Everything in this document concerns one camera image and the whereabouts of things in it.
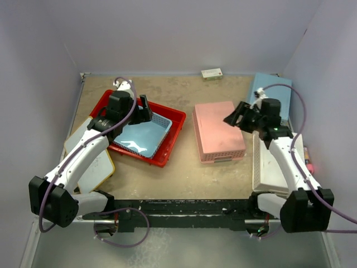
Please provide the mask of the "pink perforated basket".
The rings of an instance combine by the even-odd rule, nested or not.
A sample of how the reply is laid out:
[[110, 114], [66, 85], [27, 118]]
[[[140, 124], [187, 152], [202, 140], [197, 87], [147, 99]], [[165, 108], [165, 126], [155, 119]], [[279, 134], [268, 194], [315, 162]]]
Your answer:
[[194, 105], [192, 120], [201, 163], [241, 160], [244, 157], [246, 146], [241, 130], [224, 122], [233, 111], [231, 101]]

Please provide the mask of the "red plastic tray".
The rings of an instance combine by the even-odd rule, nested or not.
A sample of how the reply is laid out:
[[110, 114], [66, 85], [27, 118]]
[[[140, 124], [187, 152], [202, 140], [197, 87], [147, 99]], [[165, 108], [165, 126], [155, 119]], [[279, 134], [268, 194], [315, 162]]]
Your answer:
[[120, 148], [119, 146], [115, 145], [112, 143], [109, 145], [109, 149], [112, 151], [115, 151], [121, 155], [128, 155], [133, 158], [142, 160], [144, 162], [149, 163], [150, 165], [155, 165], [159, 167], [164, 167], [166, 165], [166, 162], [168, 161], [168, 158], [171, 154], [171, 151], [173, 149], [173, 146], [177, 140], [177, 137], [182, 129], [182, 126], [184, 124], [184, 121], [186, 119], [186, 113], [166, 107], [157, 103], [149, 102], [149, 106], [152, 110], [152, 112], [155, 112], [159, 115], [162, 115], [172, 121], [172, 126], [164, 139], [163, 143], [159, 147], [158, 151], [154, 155], [152, 159], [139, 156], [136, 154], [133, 154], [125, 149]]

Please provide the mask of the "light blue perforated basket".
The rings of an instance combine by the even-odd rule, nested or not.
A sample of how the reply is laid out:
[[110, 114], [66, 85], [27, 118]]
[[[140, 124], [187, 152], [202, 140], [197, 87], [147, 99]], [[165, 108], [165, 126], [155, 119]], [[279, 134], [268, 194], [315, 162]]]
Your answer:
[[[250, 82], [250, 87], [246, 97], [246, 102], [252, 104], [255, 101], [254, 92], [258, 88], [264, 88], [272, 84], [292, 85], [292, 81], [286, 78], [281, 78], [276, 75], [256, 73], [253, 80]], [[281, 103], [281, 125], [288, 126], [288, 118], [290, 111], [291, 89], [285, 86], [274, 86], [265, 90], [265, 94], [269, 98], [274, 98]]]

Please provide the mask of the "white perforated basket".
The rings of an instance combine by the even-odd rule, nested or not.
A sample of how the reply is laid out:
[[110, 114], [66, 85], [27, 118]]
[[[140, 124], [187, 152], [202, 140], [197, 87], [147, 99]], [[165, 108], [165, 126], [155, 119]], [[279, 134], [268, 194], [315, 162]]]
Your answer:
[[252, 190], [257, 193], [274, 193], [282, 198], [290, 194], [278, 162], [259, 138], [258, 132], [253, 133]]

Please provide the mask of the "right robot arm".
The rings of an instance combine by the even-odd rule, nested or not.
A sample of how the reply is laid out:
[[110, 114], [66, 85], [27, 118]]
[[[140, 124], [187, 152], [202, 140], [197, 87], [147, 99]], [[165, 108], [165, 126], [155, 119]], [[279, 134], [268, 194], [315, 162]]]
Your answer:
[[248, 204], [248, 212], [253, 218], [269, 213], [280, 220], [287, 233], [326, 231], [334, 195], [330, 189], [320, 186], [305, 162], [295, 154], [297, 136], [281, 125], [280, 109], [280, 101], [273, 98], [263, 99], [260, 105], [240, 102], [224, 118], [225, 123], [244, 132], [258, 132], [287, 183], [287, 198], [269, 192], [253, 194], [254, 201]]

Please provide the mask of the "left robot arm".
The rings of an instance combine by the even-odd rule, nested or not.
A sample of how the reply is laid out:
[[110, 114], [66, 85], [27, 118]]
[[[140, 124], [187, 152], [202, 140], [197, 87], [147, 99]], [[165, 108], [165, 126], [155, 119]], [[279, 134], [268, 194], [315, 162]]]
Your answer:
[[47, 232], [43, 220], [62, 228], [77, 216], [96, 213], [102, 219], [113, 216], [115, 211], [112, 195], [97, 190], [88, 194], [74, 195], [79, 179], [91, 163], [122, 133], [126, 125], [149, 122], [152, 110], [147, 97], [116, 90], [109, 96], [108, 105], [93, 118], [78, 144], [56, 168], [43, 178], [34, 176], [29, 182], [32, 213], [39, 217], [41, 232]]

